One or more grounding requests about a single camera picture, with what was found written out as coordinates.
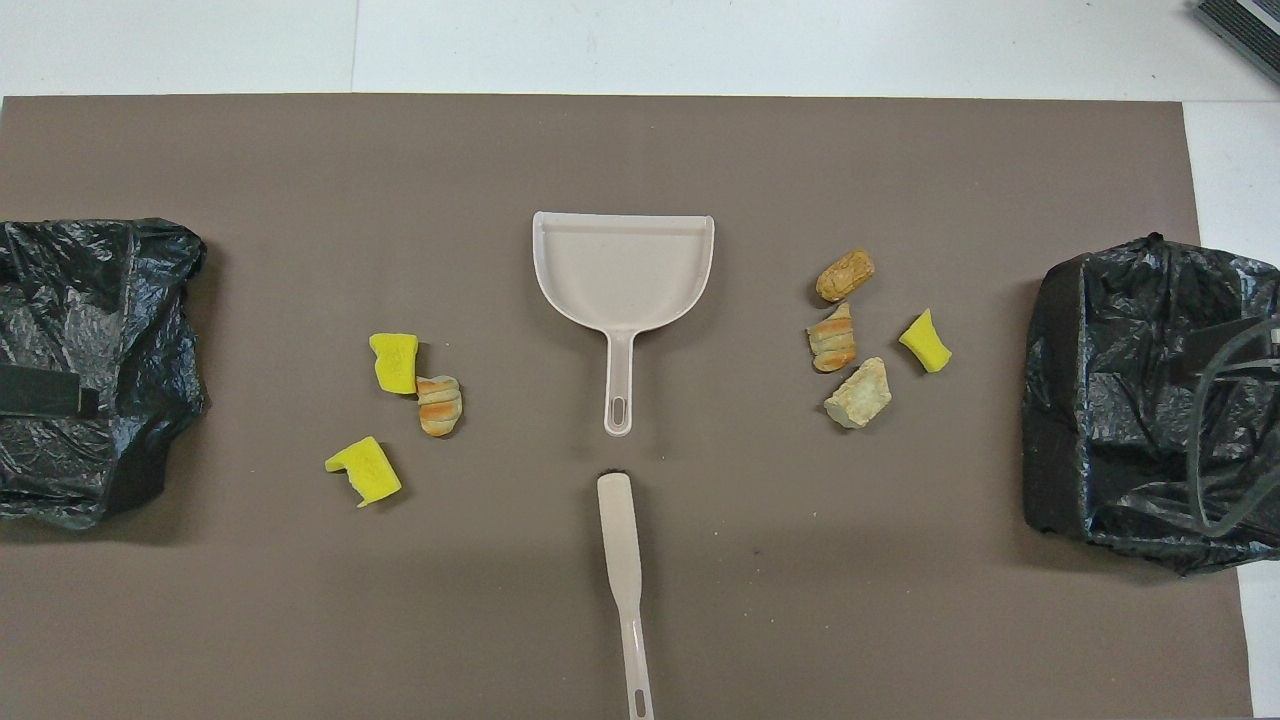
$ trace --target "sponge piece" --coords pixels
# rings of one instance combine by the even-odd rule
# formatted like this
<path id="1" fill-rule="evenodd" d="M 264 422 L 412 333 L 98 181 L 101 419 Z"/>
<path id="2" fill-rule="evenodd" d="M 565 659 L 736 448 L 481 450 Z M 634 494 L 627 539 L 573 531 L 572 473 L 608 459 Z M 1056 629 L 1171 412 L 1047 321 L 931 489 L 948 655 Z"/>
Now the sponge piece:
<path id="1" fill-rule="evenodd" d="M 933 314 L 928 309 L 897 341 L 915 354 L 915 359 L 924 365 L 925 372 L 937 373 L 951 361 L 951 351 L 938 340 L 938 332 L 933 329 Z"/>
<path id="2" fill-rule="evenodd" d="M 417 361 L 417 336 L 402 333 L 376 333 L 369 337 L 374 348 L 374 374 L 378 387 L 398 395 L 413 395 L 417 383 L 413 365 Z"/>
<path id="3" fill-rule="evenodd" d="M 324 469 L 329 473 L 347 470 L 351 487 L 356 488 L 362 500 L 356 507 L 378 502 L 401 488 L 396 470 L 372 436 L 347 446 L 346 450 L 325 460 Z"/>

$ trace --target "plastic handle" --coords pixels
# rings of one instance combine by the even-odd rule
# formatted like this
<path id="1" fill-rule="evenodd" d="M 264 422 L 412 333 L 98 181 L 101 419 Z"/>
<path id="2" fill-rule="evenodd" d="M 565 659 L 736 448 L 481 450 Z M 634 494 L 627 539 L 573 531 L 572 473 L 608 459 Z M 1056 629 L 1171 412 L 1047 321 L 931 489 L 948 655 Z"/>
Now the plastic handle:
<path id="1" fill-rule="evenodd" d="M 604 380 L 604 432 L 622 437 L 631 432 L 631 351 L 636 333 L 605 333 L 609 365 Z"/>
<path id="2" fill-rule="evenodd" d="M 622 615 L 622 664 L 627 671 L 627 706 L 631 720 L 653 720 L 653 693 L 649 692 L 649 665 L 644 660 L 644 629 L 640 612 Z"/>

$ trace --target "dustpan scoop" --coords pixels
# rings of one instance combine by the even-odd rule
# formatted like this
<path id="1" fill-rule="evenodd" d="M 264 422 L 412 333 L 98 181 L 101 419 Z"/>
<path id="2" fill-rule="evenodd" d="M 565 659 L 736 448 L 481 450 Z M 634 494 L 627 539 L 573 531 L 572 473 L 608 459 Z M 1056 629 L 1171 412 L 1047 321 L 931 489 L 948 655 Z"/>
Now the dustpan scoop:
<path id="1" fill-rule="evenodd" d="M 631 432 L 635 337 L 687 313 L 707 288 L 716 223 L 707 215 L 534 215 L 534 272 L 548 302 L 604 333 L 604 429 Z"/>

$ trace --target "black garbage bag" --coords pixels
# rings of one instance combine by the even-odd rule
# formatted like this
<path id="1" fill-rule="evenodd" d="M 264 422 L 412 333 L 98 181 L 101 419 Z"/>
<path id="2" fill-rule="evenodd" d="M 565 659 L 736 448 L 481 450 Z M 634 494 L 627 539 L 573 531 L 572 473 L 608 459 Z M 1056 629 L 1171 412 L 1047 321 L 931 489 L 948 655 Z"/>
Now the black garbage bag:
<path id="1" fill-rule="evenodd" d="M 186 283 L 205 243 L 161 219 L 3 223 L 0 363 L 79 374 L 92 419 L 0 416 L 0 518 L 70 529 L 164 489 L 205 410 Z"/>
<path id="2" fill-rule="evenodd" d="M 1280 557 L 1277 299 L 1276 268 L 1160 234 L 1050 270 L 1027 337 L 1027 523 L 1184 575 Z"/>

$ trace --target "white surface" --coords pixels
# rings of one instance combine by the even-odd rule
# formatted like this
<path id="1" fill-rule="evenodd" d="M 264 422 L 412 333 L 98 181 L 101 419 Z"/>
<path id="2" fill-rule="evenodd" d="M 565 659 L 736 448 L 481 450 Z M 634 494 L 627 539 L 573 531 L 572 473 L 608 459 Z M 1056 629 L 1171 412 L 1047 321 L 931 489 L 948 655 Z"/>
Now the white surface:
<path id="1" fill-rule="evenodd" d="M 0 95 L 346 92 L 351 0 L 0 0 Z"/>
<path id="2" fill-rule="evenodd" d="M 1190 102 L 1206 245 L 1280 261 L 1280 86 L 1183 0 L 0 0 L 0 95 L 653 92 Z M 1240 569 L 1280 716 L 1280 564 Z"/>
<path id="3" fill-rule="evenodd" d="M 1280 102 L 1185 106 L 1201 241 L 1280 265 Z M 1280 562 L 1239 569 L 1253 712 L 1280 715 Z"/>
<path id="4" fill-rule="evenodd" d="M 1183 0 L 364 0 L 356 91 L 1280 100 Z"/>

